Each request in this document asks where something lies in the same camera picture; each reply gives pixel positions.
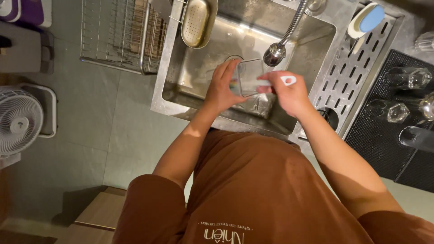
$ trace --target person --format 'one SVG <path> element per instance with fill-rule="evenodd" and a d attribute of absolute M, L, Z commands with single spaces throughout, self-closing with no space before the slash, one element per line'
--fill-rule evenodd
<path fill-rule="evenodd" d="M 434 243 L 434 225 L 404 212 L 314 109 L 300 75 L 267 73 L 259 79 L 273 88 L 258 91 L 274 89 L 282 109 L 301 123 L 337 197 L 297 145 L 252 132 L 209 131 L 219 113 L 246 100 L 229 90 L 239 62 L 217 66 L 201 109 L 154 172 L 130 183 L 114 244 Z M 289 75 L 297 81 L 285 86 L 280 77 Z"/>

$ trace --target perforated drainboard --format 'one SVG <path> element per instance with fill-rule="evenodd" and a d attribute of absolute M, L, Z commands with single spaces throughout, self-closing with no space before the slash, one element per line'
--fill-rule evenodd
<path fill-rule="evenodd" d="M 316 109 L 327 108 L 328 111 L 336 112 L 339 118 L 336 123 L 339 125 L 331 125 L 337 128 L 336 132 L 339 132 L 347 119 L 395 20 L 386 15 L 375 29 L 365 34 L 365 40 L 356 54 L 350 53 L 350 38 L 343 37 L 335 59 L 329 67 L 328 75 L 322 82 L 322 91 L 318 93 L 314 102 Z M 303 130 L 300 137 L 307 138 Z"/>

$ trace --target fan grille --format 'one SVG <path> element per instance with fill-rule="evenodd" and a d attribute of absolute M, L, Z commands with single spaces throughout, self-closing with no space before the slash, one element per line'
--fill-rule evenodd
<path fill-rule="evenodd" d="M 33 95 L 14 86 L 0 87 L 0 156 L 10 156 L 30 146 L 39 135 L 42 122 L 42 106 Z M 14 126 L 23 128 L 12 130 Z"/>

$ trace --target faucet head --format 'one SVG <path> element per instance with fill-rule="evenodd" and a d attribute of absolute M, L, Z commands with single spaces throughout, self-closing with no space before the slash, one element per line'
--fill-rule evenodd
<path fill-rule="evenodd" d="M 270 67 L 275 67 L 286 57 L 285 46 L 273 43 L 264 53 L 264 63 Z"/>

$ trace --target faucet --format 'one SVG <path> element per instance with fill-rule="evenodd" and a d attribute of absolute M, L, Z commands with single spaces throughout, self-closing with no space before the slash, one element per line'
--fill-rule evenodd
<path fill-rule="evenodd" d="M 300 22 L 301 17 L 303 16 L 304 11 L 306 10 L 307 2 L 309 0 L 300 0 L 300 4 L 297 8 L 296 14 L 291 21 L 291 24 L 288 27 L 283 38 L 278 43 L 273 43 L 264 53 L 264 63 L 270 67 L 277 66 L 285 57 L 286 57 L 286 49 L 285 45 L 288 43 L 292 34 L 294 33 L 297 25 Z"/>

